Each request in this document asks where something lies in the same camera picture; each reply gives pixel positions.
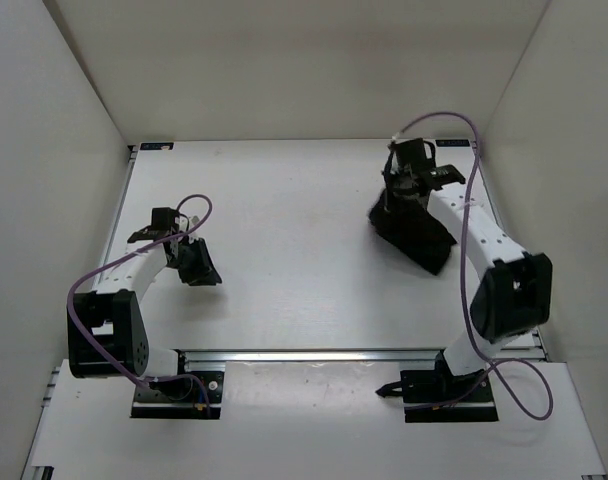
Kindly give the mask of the black pleated skirt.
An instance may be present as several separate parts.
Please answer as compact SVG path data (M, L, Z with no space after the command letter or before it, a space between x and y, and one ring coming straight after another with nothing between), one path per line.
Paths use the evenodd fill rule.
M454 237L417 201L397 199L386 189L368 213L375 232L426 272L437 276L450 258Z

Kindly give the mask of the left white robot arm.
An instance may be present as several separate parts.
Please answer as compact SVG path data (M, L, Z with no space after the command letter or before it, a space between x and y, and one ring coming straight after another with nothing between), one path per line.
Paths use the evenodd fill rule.
M192 389L193 373L180 364L180 353L153 347L140 308L156 276L175 270L191 287L222 282L204 239L176 234L153 239L141 232L129 238L126 254L106 266L107 276L89 292L78 280L67 297L68 353L77 378L124 376L142 385L157 381L172 398Z

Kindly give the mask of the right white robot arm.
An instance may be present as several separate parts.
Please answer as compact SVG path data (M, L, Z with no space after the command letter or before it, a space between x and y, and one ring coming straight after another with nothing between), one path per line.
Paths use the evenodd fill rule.
M432 376L433 391L455 400L468 377L485 368L505 345L546 323L550 316L552 262L511 239L472 198L470 182L452 165L387 180L389 197L437 220L460 244L460 259L480 283L466 300L465 332L446 348L446 366Z

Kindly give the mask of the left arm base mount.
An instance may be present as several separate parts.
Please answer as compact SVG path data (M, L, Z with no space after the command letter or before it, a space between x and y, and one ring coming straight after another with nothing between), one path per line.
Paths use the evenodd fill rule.
M130 417L155 420L219 420L225 386L223 363L189 363L186 372L200 379L208 393L191 379L165 382L152 389L137 387Z

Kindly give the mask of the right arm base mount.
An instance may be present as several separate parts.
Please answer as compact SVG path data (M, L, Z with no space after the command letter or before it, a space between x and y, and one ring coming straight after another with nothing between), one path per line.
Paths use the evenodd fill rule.
M407 424L492 423L499 420L488 380L447 379L436 370L402 370L400 379L376 390L381 398L401 398Z

